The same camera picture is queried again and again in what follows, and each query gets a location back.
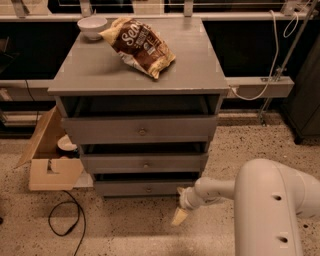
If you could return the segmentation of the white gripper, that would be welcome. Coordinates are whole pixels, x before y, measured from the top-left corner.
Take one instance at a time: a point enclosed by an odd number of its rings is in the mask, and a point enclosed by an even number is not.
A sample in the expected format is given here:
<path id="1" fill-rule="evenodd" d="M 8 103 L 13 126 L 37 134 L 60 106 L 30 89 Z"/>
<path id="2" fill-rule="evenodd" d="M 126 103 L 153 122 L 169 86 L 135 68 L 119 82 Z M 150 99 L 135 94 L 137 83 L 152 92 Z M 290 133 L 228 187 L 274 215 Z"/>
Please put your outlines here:
<path id="1" fill-rule="evenodd" d="M 179 226 L 189 215 L 188 210 L 195 210 L 200 207 L 199 197 L 195 193 L 193 187 L 177 187 L 179 194 L 179 204 L 181 206 L 175 210 L 174 216 L 171 221 L 172 226 Z"/>

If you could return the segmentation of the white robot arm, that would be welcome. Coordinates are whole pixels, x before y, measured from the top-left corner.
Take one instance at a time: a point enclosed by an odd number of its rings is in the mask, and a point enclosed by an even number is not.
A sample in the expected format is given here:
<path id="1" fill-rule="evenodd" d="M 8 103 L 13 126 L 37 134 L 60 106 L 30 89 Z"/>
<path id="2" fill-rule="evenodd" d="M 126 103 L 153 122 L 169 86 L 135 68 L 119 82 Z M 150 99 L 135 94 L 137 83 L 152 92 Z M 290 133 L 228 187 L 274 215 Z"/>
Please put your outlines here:
<path id="1" fill-rule="evenodd" d="M 236 256 L 303 256 L 297 219 L 320 216 L 320 181 L 268 159 L 246 162 L 234 180 L 202 177 L 178 193 L 174 226 L 201 206 L 234 201 Z"/>

